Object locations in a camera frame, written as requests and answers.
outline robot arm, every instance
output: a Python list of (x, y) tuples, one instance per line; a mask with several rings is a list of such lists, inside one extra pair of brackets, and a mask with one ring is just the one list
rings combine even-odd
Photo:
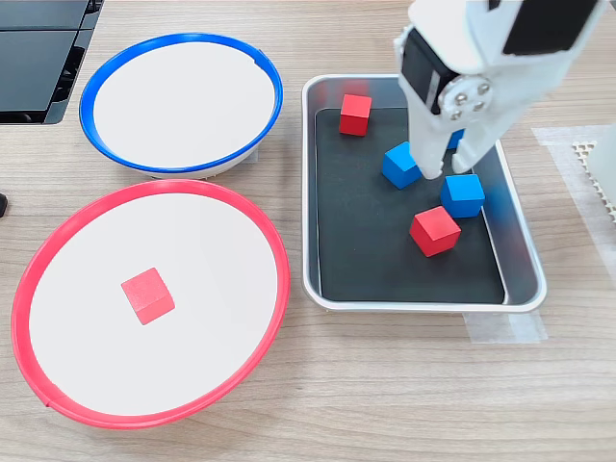
[(427, 179), (452, 158), (473, 167), (535, 101), (558, 87), (590, 37), (603, 0), (417, 0), (394, 42), (413, 158)]

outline screw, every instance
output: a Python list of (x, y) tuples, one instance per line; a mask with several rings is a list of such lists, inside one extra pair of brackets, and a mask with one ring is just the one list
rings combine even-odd
[(455, 104), (457, 104), (458, 106), (462, 106), (468, 101), (468, 99), (469, 97), (466, 95), (466, 93), (458, 93), (455, 96)]
[(477, 89), (477, 93), (479, 94), (485, 94), (488, 91), (490, 91), (490, 84), (481, 84)]

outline blue-rimmed bowl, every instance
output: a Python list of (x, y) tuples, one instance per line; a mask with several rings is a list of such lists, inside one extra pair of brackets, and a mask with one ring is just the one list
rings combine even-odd
[[(173, 48), (175, 45), (186, 44), (189, 47), (184, 46), (180, 55), (168, 53), (171, 49), (178, 49)], [(208, 53), (200, 54), (201, 49), (206, 49)], [(231, 54), (227, 57), (219, 52)], [(135, 59), (140, 60), (139, 63), (148, 73), (139, 79), (139, 85), (135, 85), (133, 77), (133, 80), (128, 80), (131, 85), (123, 87), (118, 79), (126, 75), (127, 69), (133, 68), (130, 66), (135, 65)], [(236, 60), (243, 64), (233, 67)], [(247, 65), (263, 76), (238, 75), (237, 69), (245, 70)], [(201, 71), (209, 77), (195, 80), (200, 78), (196, 74)], [(226, 89), (230, 81), (235, 84), (231, 87), (237, 91), (231, 91), (231, 95), (225, 95), (224, 90), (218, 91), (216, 85), (224, 84)], [(251, 90), (256, 81), (261, 83), (261, 87)], [(266, 81), (268, 88), (264, 90), (263, 82)], [(246, 97), (250, 91), (254, 94)], [(207, 98), (222, 98), (223, 102), (224, 98), (243, 98), (244, 108), (233, 109), (237, 108), (237, 101), (231, 101), (233, 108), (228, 111), (236, 111), (231, 116), (227, 114), (224, 118), (224, 115), (218, 116), (217, 113), (207, 115), (210, 100), (199, 99), (205, 97), (205, 93)], [(189, 103), (187, 109), (177, 111), (176, 108), (168, 108), (169, 102), (171, 105), (174, 103), (174, 98), (188, 98), (190, 101), (192, 96), (194, 105)], [(133, 98), (137, 99), (131, 102), (131, 110), (126, 111), (122, 105)], [(270, 107), (262, 104), (264, 98)], [(282, 100), (280, 75), (261, 50), (230, 37), (174, 34), (133, 45), (103, 64), (84, 89), (80, 119), (84, 133), (94, 147), (119, 164), (157, 178), (206, 178), (233, 167), (257, 148), (277, 120)], [(143, 110), (133, 110), (143, 101)], [(261, 109), (259, 116), (253, 117), (251, 111), (257, 103)], [(233, 126), (221, 128), (221, 120), (227, 120)], [(248, 125), (247, 132), (240, 133)], [(187, 148), (184, 143), (188, 139), (192, 140), (191, 151), (184, 156), (184, 149)], [(218, 140), (216, 145), (212, 145), (214, 139)]]

